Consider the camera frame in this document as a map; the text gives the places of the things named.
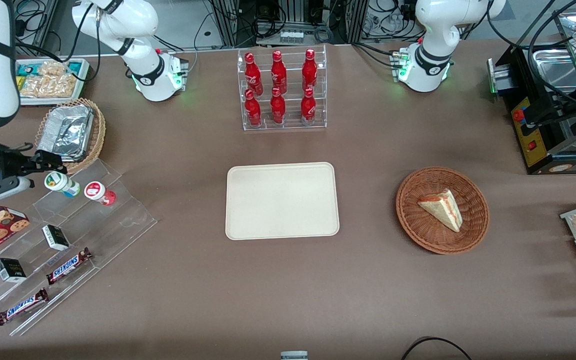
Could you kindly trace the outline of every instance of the stainless steel tray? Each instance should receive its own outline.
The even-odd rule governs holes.
[[[532,53],[539,74],[549,84],[566,94],[576,89],[576,66],[563,48],[538,50]]]

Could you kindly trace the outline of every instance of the black machine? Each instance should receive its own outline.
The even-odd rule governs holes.
[[[491,89],[510,111],[528,173],[576,174],[576,9],[551,19],[564,40],[535,44],[546,21],[530,45],[489,60]]]

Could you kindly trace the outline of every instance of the small black box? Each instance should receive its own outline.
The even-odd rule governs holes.
[[[61,228],[54,225],[46,225],[41,230],[43,231],[43,237],[48,242],[48,246],[58,251],[68,250],[70,244],[68,244],[68,240]]]
[[[26,278],[19,260],[0,257],[0,276],[3,281],[20,283]]]

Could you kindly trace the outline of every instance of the white robotic arm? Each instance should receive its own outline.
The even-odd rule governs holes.
[[[421,44],[400,50],[398,80],[419,92],[437,89],[460,41],[457,25],[476,23],[487,11],[495,18],[505,5],[506,0],[418,0],[414,11],[426,33]]]
[[[83,21],[84,34],[121,55],[147,100],[163,101],[185,88],[188,64],[159,54],[145,38],[157,31],[153,5],[143,0],[83,0],[73,6],[72,18],[76,25]]]

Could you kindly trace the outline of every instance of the snickers bar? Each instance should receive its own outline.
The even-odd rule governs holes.
[[[57,280],[63,278],[90,258],[92,258],[92,253],[90,253],[89,249],[86,247],[77,255],[74,255],[73,258],[67,260],[66,264],[59,266],[55,271],[46,275],[46,278],[48,278],[48,284],[55,284]]]
[[[0,326],[6,324],[14,317],[18,316],[23,312],[26,312],[27,310],[34,307],[35,305],[38,305],[39,303],[48,303],[48,300],[50,300],[48,299],[48,292],[46,292],[46,289],[42,287],[41,290],[39,290],[39,292],[37,292],[33,296],[30,296],[24,301],[21,301],[14,307],[11,307],[10,309],[8,309],[8,311],[0,312]]]

